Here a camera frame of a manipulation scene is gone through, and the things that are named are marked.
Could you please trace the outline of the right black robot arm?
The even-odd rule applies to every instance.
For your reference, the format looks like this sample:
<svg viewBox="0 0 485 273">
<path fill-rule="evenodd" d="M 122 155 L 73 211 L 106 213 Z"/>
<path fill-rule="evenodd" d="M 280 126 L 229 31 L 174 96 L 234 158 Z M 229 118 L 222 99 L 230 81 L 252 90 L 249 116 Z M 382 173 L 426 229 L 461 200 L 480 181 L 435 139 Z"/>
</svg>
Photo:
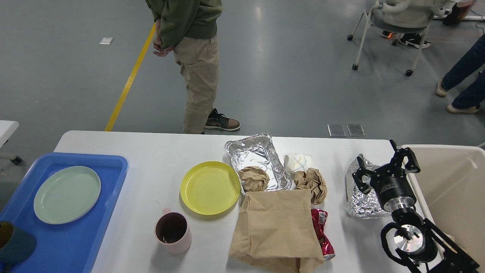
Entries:
<svg viewBox="0 0 485 273">
<path fill-rule="evenodd" d="M 394 155 L 388 164 L 372 171 L 357 157 L 358 168 L 352 174 L 357 188 L 368 194 L 374 190 L 380 207 L 393 218 L 380 233 L 382 248 L 394 262 L 418 273 L 419 264 L 429 263 L 438 255 L 438 246 L 444 248 L 442 261 L 428 273 L 476 273 L 479 264 L 451 240 L 429 219 L 416 211 L 417 197 L 411 188 L 408 173 L 419 173 L 421 168 L 409 147 L 398 147 L 390 140 Z"/>
</svg>

